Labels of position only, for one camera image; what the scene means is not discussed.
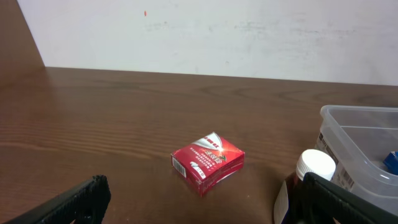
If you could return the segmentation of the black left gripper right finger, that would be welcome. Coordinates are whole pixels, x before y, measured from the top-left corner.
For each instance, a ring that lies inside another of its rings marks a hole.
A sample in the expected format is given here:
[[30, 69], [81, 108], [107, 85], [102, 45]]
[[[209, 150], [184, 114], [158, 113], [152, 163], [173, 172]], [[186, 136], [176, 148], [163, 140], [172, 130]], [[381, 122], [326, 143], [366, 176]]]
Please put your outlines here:
[[397, 215], [312, 172], [303, 179], [301, 205], [305, 223], [397, 224]]

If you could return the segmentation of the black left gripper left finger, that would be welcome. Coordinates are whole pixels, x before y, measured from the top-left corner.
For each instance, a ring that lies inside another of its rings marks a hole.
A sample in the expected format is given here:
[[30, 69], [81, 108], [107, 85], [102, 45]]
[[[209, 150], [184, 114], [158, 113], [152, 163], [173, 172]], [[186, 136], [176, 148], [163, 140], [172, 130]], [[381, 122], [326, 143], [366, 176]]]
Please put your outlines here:
[[6, 224], [101, 223], [110, 200], [107, 177], [95, 175]]

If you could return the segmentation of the black bottle white cap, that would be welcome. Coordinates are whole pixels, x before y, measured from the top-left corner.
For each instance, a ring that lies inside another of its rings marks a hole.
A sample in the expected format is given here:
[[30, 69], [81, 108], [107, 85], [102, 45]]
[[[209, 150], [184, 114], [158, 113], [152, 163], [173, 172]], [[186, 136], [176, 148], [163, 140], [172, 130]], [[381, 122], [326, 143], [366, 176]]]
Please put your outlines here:
[[326, 180], [331, 180], [336, 164], [326, 153], [307, 149], [301, 153], [295, 168], [282, 183], [273, 208], [273, 223], [300, 223], [304, 219], [303, 179], [306, 173], [313, 172]]

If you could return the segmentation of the blue fever patch box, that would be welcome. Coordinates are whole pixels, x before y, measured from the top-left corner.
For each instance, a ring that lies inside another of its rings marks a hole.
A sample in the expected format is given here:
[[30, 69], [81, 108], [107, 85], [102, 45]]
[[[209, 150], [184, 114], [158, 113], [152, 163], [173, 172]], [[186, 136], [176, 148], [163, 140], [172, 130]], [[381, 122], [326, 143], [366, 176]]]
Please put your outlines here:
[[397, 151], [391, 151], [383, 160], [383, 164], [388, 168], [391, 174], [398, 175]]

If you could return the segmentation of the red packet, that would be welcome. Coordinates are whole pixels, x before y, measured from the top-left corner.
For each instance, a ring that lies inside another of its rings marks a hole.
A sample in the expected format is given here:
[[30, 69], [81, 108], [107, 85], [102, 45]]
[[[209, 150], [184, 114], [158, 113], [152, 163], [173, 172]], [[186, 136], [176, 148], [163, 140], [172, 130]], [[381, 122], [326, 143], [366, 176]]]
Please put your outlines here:
[[171, 153], [174, 169], [201, 196], [242, 169], [244, 158], [244, 151], [215, 132]]

